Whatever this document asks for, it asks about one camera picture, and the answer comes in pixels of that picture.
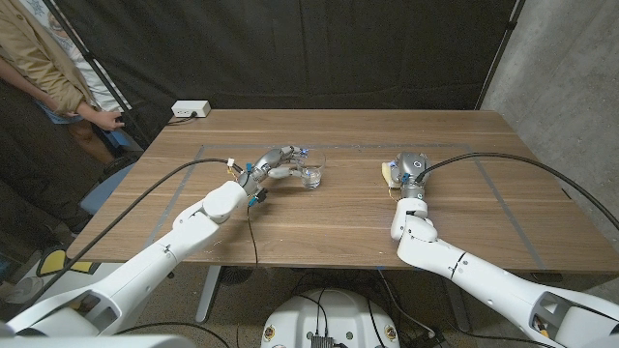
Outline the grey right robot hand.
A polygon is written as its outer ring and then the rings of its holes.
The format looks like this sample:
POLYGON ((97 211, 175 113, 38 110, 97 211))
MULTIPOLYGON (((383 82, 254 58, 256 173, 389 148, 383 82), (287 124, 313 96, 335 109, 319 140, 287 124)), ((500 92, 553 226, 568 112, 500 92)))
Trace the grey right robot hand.
POLYGON ((428 168, 429 162, 425 154, 401 152, 387 164, 388 185, 391 189, 399 189, 401 199, 424 199, 428 175, 422 179, 418 177, 428 168))

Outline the person's right hand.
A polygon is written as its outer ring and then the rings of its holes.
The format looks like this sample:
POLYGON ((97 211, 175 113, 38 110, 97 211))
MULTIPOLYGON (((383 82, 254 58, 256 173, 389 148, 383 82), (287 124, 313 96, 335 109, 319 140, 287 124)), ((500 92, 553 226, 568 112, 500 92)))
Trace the person's right hand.
POLYGON ((74 114, 71 111, 67 111, 66 109, 60 106, 60 103, 56 101, 53 97, 46 96, 43 99, 43 103, 55 114, 63 117, 73 117, 74 114))

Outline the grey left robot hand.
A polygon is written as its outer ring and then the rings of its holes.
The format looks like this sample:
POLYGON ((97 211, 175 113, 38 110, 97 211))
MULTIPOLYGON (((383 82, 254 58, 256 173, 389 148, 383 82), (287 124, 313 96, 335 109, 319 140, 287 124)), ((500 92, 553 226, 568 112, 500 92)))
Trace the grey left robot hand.
POLYGON ((255 195, 261 189, 260 183, 266 178, 301 177, 301 171, 296 165, 308 156, 308 149, 297 146, 272 149, 243 171, 237 182, 247 196, 255 195))

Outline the person's left hand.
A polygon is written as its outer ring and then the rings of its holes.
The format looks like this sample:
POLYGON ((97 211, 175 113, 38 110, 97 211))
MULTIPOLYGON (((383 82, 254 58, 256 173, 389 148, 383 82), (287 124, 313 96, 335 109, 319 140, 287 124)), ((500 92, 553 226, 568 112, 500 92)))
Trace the person's left hand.
POLYGON ((115 131, 125 126, 120 112, 95 111, 91 121, 105 131, 115 131))

